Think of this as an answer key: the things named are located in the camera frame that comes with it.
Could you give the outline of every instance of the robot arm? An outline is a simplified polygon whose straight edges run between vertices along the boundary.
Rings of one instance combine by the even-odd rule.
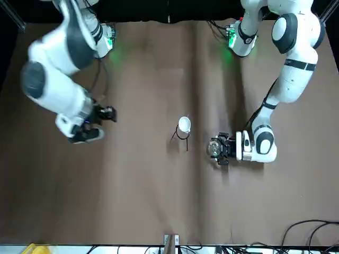
[[[209,153],[219,164],[228,164],[227,157],[258,162],[272,162],[276,159],[277,148],[270,123],[271,114],[280,102],[292,103],[300,97],[318,61],[315,49],[322,42],[325,28],[310,11],[310,1],[304,9],[296,8],[291,2],[285,6],[279,5],[279,1],[271,2],[273,3],[269,0],[272,12],[281,13],[279,7],[287,12],[277,19],[272,29],[273,43],[281,54],[286,54],[287,58],[262,105],[246,124],[249,132],[247,130],[237,132],[235,139],[227,138],[217,144],[210,142],[209,150],[212,152]],[[288,10],[296,11],[296,14],[288,13]],[[233,49],[242,48],[237,47],[237,43],[238,38]]]
[[[229,47],[240,57],[249,55],[256,41],[256,34],[263,19],[261,8],[267,6],[267,0],[241,0],[245,14],[242,21],[234,24],[235,39]]]
[[[90,65],[97,43],[75,0],[61,0],[62,24],[29,47],[22,70],[24,93],[40,106],[57,113],[56,125],[72,143],[103,137],[93,128],[102,120],[116,121],[113,107],[102,108],[69,75]]]

